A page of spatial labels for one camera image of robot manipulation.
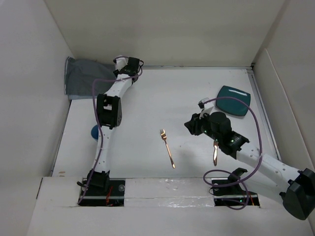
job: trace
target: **screw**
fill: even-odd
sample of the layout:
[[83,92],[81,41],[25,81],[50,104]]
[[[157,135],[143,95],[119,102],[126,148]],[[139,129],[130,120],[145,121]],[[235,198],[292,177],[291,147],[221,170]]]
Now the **screw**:
[[123,192],[123,191],[125,190],[125,186],[124,186],[123,184],[119,185],[119,186],[118,186],[118,190],[119,190],[120,192]]

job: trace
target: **gold fork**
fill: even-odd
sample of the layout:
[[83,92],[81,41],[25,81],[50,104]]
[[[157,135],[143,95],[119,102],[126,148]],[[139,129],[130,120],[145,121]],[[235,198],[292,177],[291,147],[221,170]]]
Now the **gold fork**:
[[171,160],[172,167],[173,167],[173,169],[175,169],[175,164],[174,164],[174,161],[173,161],[171,152],[169,151],[169,148],[168,148],[168,145],[167,145],[167,142],[166,142],[166,133],[165,133],[165,130],[164,130],[164,129],[161,129],[160,132],[161,132],[161,137],[162,137],[162,139],[163,139],[164,142],[165,142],[165,145],[166,145],[166,148],[167,148],[167,151],[168,151],[168,155],[169,155],[169,159]]

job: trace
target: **gray cloth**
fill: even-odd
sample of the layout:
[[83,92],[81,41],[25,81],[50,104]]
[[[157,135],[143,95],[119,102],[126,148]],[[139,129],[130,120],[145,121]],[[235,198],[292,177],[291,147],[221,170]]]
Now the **gray cloth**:
[[[64,74],[65,93],[70,99],[91,98],[93,81],[95,79],[116,80],[114,70],[114,65],[68,57]],[[107,92],[112,84],[98,82],[95,85],[95,95]]]

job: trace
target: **copper fork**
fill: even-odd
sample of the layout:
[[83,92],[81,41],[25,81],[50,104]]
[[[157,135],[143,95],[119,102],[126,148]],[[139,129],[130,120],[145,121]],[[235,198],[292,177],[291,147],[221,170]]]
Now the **copper fork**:
[[174,164],[174,161],[173,161],[173,158],[172,158],[172,154],[171,154],[171,152],[169,151],[169,148],[168,148],[168,145],[167,145],[167,142],[166,142],[166,133],[165,133],[165,130],[164,130],[164,129],[161,129],[160,132],[161,132],[161,137],[162,137],[162,139],[163,139],[164,142],[165,142],[165,145],[166,145],[166,148],[167,148],[167,151],[168,151],[168,155],[169,155],[169,159],[171,160],[172,167],[173,167],[173,169],[175,169],[175,164]]

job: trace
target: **beige wall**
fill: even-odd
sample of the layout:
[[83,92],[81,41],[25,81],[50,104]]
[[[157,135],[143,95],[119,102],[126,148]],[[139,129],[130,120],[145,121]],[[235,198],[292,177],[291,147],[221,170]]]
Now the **beige wall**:
[[43,0],[0,0],[0,235],[27,233],[69,107],[70,55]]
[[300,169],[315,164],[314,23],[314,0],[288,0],[254,67],[281,157]]
[[45,0],[77,58],[249,66],[284,0]]

